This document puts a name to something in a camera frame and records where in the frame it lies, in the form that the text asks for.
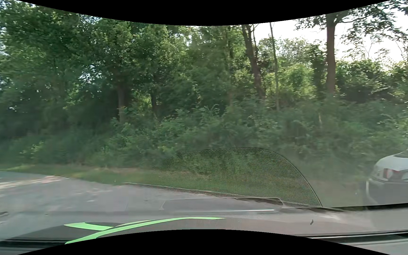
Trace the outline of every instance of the green stripe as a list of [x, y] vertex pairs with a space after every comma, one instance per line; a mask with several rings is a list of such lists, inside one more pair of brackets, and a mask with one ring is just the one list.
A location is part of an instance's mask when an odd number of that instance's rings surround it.
[[137, 227], [142, 227], [142, 226], [147, 226], [147, 225], [152, 225], [156, 223], [163, 223], [163, 222], [168, 222], [168, 221], [178, 221], [178, 220], [185, 220], [185, 219], [197, 219], [197, 220], [217, 220], [217, 219], [224, 219], [224, 218], [216, 218], [216, 217], [183, 217], [183, 218], [172, 218], [172, 219], [164, 219], [164, 220], [158, 220], [158, 221], [150, 221], [150, 222], [144, 222], [144, 223], [139, 223], [139, 224], [133, 224], [129, 226], [124, 226], [124, 227], [119, 227], [115, 229], [108, 229], [105, 231], [101, 231], [98, 233], [94, 233], [92, 235], [88, 235], [82, 238], [78, 238], [72, 241], [68, 241], [66, 244], [71, 244], [75, 242], [80, 242], [80, 241], [86, 241], [86, 240], [91, 240], [91, 239], [96, 239], [99, 236], [102, 235], [108, 235], [112, 234], [115, 232], [123, 231], [123, 230], [128, 230], [128, 229], [133, 229]]
[[[124, 223], [124, 224], [121, 224], [121, 225], [117, 225], [117, 226], [114, 226], [114, 227], [125, 226], [125, 225], [145, 222], [145, 221], [134, 221], [134, 222], [129, 222], [129, 223]], [[64, 224], [64, 226], [72, 227], [72, 228], [89, 229], [89, 230], [99, 230], [99, 231], [114, 228], [113, 226], [102, 226], [102, 225], [89, 224], [89, 223], [85, 223], [85, 222]]]
[[94, 225], [94, 224], [89, 224], [85, 222], [64, 224], [64, 226], [72, 227], [72, 228], [89, 229], [89, 230], [99, 230], [99, 231], [112, 228], [111, 226]]
[[146, 221], [152, 221], [152, 220], [134, 221], [134, 222], [129, 222], [129, 223], [120, 224], [120, 225], [117, 225], [116, 227], [125, 226], [125, 225], [130, 225], [130, 224], [135, 224], [135, 223], [141, 223], [141, 222], [146, 222]]

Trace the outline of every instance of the road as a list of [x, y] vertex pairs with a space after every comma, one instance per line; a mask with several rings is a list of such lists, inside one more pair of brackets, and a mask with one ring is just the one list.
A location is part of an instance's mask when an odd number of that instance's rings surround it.
[[114, 212], [132, 209], [155, 212], [166, 200], [191, 197], [206, 196], [0, 171], [0, 239], [64, 222], [82, 222], [83, 217], [86, 221], [137, 221], [145, 216], [128, 217]]
[[[183, 215], [162, 216], [159, 209], [167, 200], [200, 197], [210, 198], [149, 187], [112, 186], [65, 177], [0, 171], [0, 240], [66, 223], [126, 223], [181, 217]], [[378, 230], [371, 223], [370, 216], [360, 212], [281, 212], [236, 217], [282, 222], [286, 234]]]

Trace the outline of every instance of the tree foliage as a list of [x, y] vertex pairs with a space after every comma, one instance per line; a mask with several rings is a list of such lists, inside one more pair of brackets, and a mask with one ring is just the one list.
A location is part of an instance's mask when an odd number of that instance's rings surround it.
[[[408, 15], [408, 1], [298, 24], [350, 22], [352, 41], [403, 36], [393, 10]], [[364, 171], [408, 145], [408, 62], [335, 62], [332, 42], [325, 53], [302, 38], [255, 39], [255, 27], [145, 24], [0, 0], [0, 161], [133, 166], [261, 147], [313, 170]]]

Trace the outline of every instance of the car rear bumper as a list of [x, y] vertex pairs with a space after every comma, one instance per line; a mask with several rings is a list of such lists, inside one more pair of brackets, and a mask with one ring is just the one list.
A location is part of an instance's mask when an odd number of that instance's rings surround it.
[[408, 203], [408, 183], [370, 178], [366, 182], [366, 198], [374, 205]]

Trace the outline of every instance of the windshield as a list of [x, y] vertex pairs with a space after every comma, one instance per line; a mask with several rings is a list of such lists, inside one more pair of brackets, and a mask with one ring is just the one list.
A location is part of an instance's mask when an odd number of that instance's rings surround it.
[[0, 239], [402, 203], [408, 1], [190, 26], [0, 0]]

